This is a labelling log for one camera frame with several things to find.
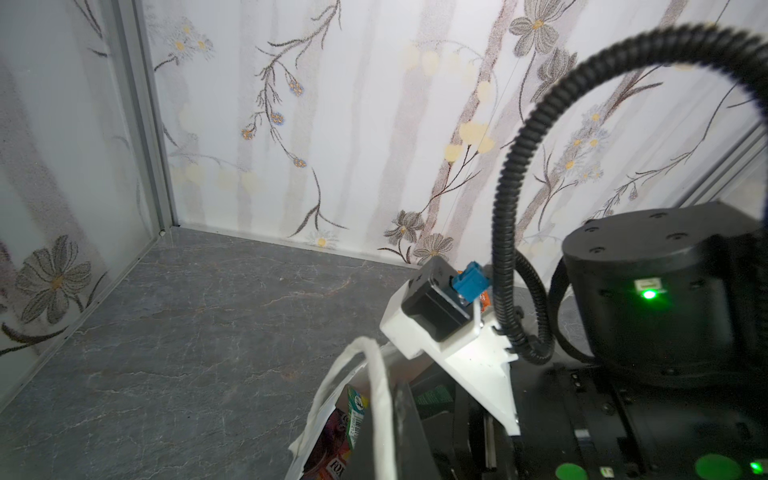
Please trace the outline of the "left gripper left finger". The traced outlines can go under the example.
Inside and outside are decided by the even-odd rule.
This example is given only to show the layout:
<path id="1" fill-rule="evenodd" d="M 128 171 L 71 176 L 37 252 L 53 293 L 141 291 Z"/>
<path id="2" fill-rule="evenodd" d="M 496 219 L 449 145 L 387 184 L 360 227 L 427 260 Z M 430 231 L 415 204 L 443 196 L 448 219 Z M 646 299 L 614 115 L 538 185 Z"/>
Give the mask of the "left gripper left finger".
<path id="1" fill-rule="evenodd" d="M 360 427 L 355 447 L 351 452 L 344 480 L 374 480 L 373 420 L 368 414 Z"/>

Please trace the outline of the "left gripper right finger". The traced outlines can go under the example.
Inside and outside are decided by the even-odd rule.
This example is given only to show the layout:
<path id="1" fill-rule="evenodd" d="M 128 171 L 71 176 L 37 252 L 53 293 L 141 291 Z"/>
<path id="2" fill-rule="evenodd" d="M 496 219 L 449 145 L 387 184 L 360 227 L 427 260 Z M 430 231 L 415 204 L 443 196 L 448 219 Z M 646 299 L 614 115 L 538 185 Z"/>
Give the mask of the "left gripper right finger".
<path id="1" fill-rule="evenodd" d="M 440 479 L 413 395 L 406 383 L 393 390 L 396 472 L 400 480 Z"/>

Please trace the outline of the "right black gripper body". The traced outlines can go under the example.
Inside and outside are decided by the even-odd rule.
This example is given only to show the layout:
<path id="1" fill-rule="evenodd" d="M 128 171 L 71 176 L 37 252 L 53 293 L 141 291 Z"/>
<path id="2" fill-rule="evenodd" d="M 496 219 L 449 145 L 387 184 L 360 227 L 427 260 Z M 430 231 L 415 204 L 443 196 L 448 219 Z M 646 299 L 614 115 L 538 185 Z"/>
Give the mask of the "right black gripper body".
<path id="1" fill-rule="evenodd" d="M 440 479 L 562 479 L 564 368 L 517 365 L 521 434 L 509 436 L 478 401 L 433 365 L 413 381 L 413 399 Z"/>

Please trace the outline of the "white paper bag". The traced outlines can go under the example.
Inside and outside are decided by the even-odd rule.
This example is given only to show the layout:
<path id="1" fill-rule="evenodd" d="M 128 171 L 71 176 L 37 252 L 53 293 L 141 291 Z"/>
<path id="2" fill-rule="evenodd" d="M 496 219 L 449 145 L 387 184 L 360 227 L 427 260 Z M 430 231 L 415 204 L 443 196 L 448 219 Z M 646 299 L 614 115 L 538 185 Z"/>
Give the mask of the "white paper bag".
<path id="1" fill-rule="evenodd" d="M 285 475 L 299 479 L 327 421 L 336 411 L 348 415 L 347 440 L 352 448 L 363 444 L 363 425 L 372 425 L 373 477 L 401 479 L 396 459 L 395 397 L 397 381 L 418 369 L 391 343 L 383 346 L 369 337 L 358 337 L 333 361 L 314 394 L 305 426 L 290 444 L 292 461 Z"/>

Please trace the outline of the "purple candy bag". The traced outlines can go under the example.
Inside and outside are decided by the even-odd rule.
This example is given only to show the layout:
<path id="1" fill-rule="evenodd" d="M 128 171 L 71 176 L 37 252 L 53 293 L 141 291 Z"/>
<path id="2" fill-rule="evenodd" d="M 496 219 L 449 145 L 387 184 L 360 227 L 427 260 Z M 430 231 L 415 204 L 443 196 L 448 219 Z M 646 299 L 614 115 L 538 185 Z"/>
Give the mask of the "purple candy bag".
<path id="1" fill-rule="evenodd" d="M 340 480 L 347 468 L 351 448 L 347 438 L 349 416 L 335 409 L 305 462 L 302 479 Z"/>

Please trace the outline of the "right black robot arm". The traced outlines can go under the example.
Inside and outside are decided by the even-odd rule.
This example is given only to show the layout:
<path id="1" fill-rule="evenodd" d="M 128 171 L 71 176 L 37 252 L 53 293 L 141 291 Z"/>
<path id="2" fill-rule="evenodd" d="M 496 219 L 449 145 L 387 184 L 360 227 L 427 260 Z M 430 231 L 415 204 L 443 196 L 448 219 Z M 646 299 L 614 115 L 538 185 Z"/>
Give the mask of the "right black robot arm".
<path id="1" fill-rule="evenodd" d="M 719 202 L 591 220 L 564 241 L 549 285 L 514 245 L 528 165 L 556 121 L 601 84 L 651 65 L 729 76 L 767 107 L 767 43 L 703 24 L 658 28 L 589 57 L 546 93 L 502 167 L 492 262 L 429 261 L 403 308 L 433 340 L 468 324 L 492 289 L 492 330 L 522 396 L 517 433 L 488 420 L 446 367 L 452 405 L 415 413 L 399 435 L 404 479 L 763 479 L 767 475 L 767 223 Z"/>

